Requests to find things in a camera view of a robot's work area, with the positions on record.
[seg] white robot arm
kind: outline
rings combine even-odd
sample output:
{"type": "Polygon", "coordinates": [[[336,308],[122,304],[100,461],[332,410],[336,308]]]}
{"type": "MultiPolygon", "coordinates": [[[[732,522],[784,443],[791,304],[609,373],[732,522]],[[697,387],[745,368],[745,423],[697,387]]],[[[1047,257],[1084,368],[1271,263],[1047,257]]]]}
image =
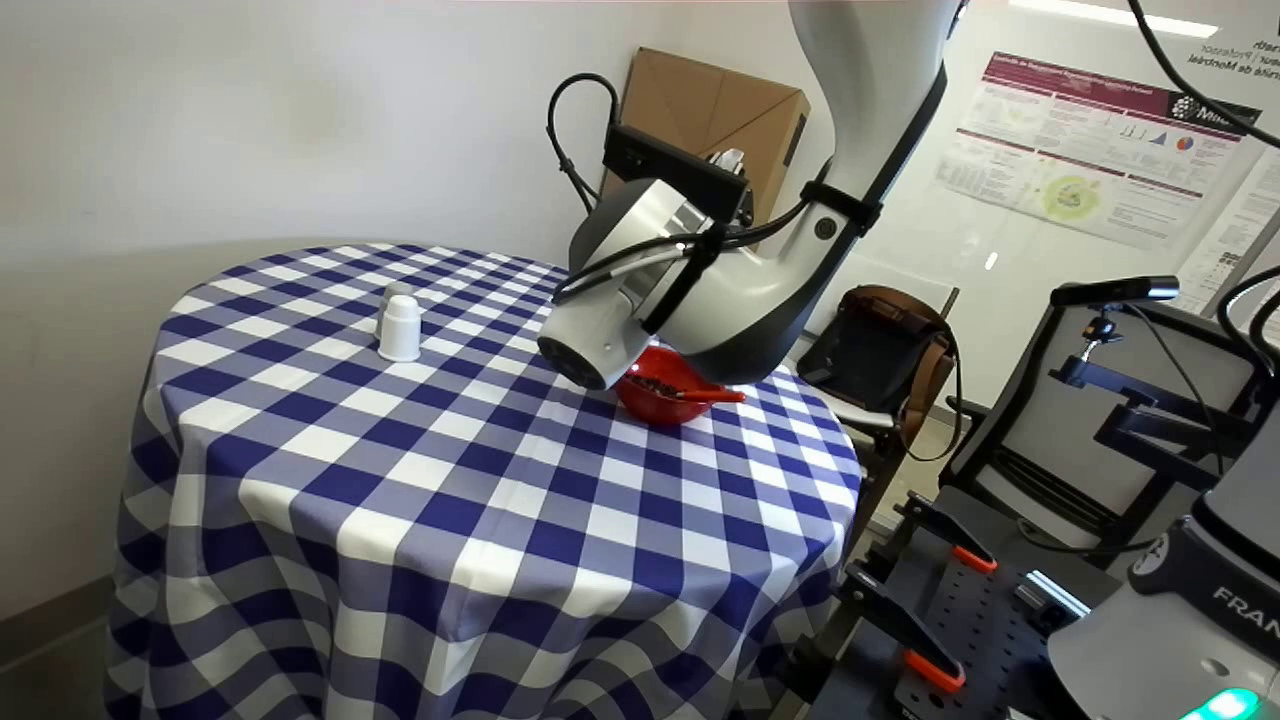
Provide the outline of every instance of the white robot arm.
{"type": "Polygon", "coordinates": [[[881,212],[943,97],[943,39],[965,0],[791,0],[795,37],[829,97],[835,150],[779,251],[715,236],[664,179],[601,200],[568,251],[540,349],[568,381],[613,387],[646,336],[709,381],[768,375],[881,212]]]}

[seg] small white bottle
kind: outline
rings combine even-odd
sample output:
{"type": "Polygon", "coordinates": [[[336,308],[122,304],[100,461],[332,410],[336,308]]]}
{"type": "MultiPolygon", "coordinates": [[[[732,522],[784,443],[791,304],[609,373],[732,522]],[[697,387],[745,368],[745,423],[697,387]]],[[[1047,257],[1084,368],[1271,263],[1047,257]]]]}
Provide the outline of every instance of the small white bottle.
{"type": "Polygon", "coordinates": [[[412,365],[424,344],[424,308],[412,297],[386,297],[386,308],[377,324],[377,351],[392,365],[412,365]]]}

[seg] checkered tablecloth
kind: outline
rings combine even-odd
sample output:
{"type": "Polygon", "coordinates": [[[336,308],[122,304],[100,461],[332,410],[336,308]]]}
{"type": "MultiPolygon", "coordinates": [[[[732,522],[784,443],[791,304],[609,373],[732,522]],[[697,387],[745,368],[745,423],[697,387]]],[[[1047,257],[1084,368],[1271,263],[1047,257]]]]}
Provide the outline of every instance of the checkered tablecloth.
{"type": "Polygon", "coordinates": [[[646,432],[537,357],[561,270],[365,243],[159,327],[113,717],[725,717],[830,607],[859,464],[789,373],[646,432]],[[424,357],[382,365],[386,283],[424,357]]]}

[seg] office chair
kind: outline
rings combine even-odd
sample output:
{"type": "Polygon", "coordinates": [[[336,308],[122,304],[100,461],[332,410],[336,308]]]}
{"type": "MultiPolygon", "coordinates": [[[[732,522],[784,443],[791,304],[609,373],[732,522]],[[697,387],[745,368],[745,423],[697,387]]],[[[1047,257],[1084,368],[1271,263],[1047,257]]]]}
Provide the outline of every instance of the office chair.
{"type": "Polygon", "coordinates": [[[829,396],[867,473],[850,539],[871,522],[888,478],[957,368],[951,304],[957,289],[943,308],[928,308],[900,289],[859,283],[840,297],[830,324],[795,365],[829,396]]]}
{"type": "Polygon", "coordinates": [[[1232,447],[1247,443],[1262,403],[1259,382],[1250,357],[1201,316],[1158,304],[1128,304],[1106,316],[1052,304],[997,407],[981,414],[941,484],[1019,515],[1032,539],[1124,569],[1124,552],[1167,528],[1221,474],[1232,447]],[[1084,351],[1084,327],[1098,319],[1116,336],[1084,351]],[[1165,398],[1152,403],[1158,393],[1185,396],[1185,421],[1173,421],[1165,398]],[[1177,428],[1177,440],[1142,440],[1142,428],[1177,428]]]}

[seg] round table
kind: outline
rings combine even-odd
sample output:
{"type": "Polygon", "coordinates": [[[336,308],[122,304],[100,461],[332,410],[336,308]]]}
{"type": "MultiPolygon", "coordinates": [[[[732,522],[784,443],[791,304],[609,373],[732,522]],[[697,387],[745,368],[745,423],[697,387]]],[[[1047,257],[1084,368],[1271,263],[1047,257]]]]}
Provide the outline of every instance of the round table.
{"type": "Polygon", "coordinates": [[[113,717],[725,717],[830,612],[859,464],[791,373],[653,432],[537,351],[557,266],[352,243],[162,319],[113,717]],[[424,357],[370,349],[412,283],[424,357]]]}

